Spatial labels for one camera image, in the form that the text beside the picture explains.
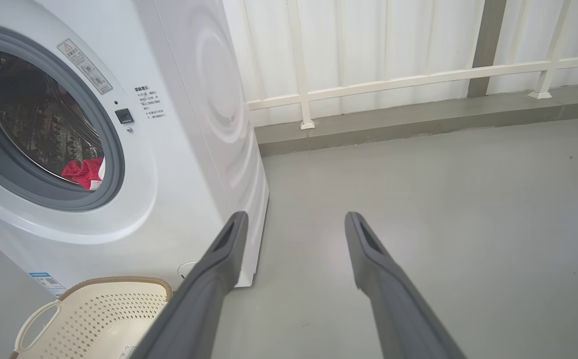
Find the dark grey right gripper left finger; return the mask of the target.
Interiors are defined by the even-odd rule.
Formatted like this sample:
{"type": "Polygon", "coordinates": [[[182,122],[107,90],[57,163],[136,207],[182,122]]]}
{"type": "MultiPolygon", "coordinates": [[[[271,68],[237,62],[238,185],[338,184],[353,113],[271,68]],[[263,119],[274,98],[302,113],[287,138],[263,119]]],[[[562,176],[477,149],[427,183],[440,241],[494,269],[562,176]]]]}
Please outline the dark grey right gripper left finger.
{"type": "Polygon", "coordinates": [[[239,279],[248,214],[233,213],[131,355],[132,359],[210,359],[225,297],[239,279]]]}

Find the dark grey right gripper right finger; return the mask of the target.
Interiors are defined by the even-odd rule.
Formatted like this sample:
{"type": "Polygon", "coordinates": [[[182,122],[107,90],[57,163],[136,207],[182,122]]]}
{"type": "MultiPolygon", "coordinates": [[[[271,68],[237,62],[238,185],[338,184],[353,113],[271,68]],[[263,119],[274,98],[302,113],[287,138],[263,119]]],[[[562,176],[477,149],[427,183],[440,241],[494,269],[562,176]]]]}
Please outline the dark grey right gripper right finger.
{"type": "Polygon", "coordinates": [[[344,218],[355,284],[370,300],[385,359],[462,359],[464,353],[366,219],[344,218]]]}

